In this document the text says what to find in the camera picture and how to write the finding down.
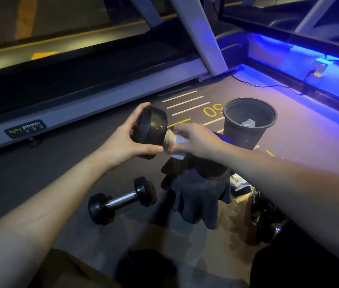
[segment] person's right hand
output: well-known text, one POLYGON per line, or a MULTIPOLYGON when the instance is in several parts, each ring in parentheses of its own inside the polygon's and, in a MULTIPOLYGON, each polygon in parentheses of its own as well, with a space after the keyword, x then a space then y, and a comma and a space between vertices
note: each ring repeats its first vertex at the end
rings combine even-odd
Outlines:
POLYGON ((168 150, 170 154, 190 152, 202 159, 213 159, 216 151, 225 143, 202 124, 181 123, 175 125, 173 129, 180 131, 179 135, 188 138, 189 141, 172 145, 168 150))

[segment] treadmill foot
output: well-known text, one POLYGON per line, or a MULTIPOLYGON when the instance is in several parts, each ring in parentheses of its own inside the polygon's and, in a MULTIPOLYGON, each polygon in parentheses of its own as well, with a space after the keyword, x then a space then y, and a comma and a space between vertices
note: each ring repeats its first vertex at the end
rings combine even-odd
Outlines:
POLYGON ((40 144, 42 144, 42 139, 41 138, 37 138, 35 139, 34 137, 31 137, 30 139, 28 139, 30 144, 29 146, 33 149, 35 147, 38 147, 40 144))

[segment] plastic bin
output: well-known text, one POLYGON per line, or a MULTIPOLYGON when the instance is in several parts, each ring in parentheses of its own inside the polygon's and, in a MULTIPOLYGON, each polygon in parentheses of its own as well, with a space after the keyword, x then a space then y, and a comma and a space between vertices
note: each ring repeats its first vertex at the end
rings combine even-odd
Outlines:
POLYGON ((267 128, 275 124, 278 114, 267 102, 251 97, 229 101, 223 109, 225 117, 224 136, 231 144, 253 150, 267 128), (255 127, 241 125, 252 119, 255 127))

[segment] sticker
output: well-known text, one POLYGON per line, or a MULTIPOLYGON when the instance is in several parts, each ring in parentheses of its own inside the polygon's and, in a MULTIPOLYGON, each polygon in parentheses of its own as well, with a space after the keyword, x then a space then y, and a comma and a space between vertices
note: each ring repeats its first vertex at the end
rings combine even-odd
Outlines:
POLYGON ((27 122, 21 125, 17 125, 11 128, 4 130, 4 132, 12 139, 17 139, 23 136, 33 134, 35 132, 42 131, 46 129, 47 126, 45 123, 38 119, 31 122, 27 122))

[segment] hand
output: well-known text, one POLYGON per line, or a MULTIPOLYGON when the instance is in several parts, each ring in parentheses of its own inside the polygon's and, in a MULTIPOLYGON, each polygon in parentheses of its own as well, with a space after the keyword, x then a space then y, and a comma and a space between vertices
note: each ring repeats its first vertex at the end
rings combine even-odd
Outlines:
POLYGON ((109 139, 96 151, 102 155, 111 169, 135 156, 157 155, 163 151, 161 145, 138 144, 132 141, 129 136, 138 117, 149 105, 149 102, 145 102, 137 106, 124 124, 120 125, 109 139))
POLYGON ((172 145, 168 150, 170 154, 190 152, 202 159, 213 159, 213 154, 220 148, 222 143, 224 144, 224 141, 202 124, 181 123, 173 128, 174 130, 179 130, 178 134, 188 138, 189 142, 172 145))

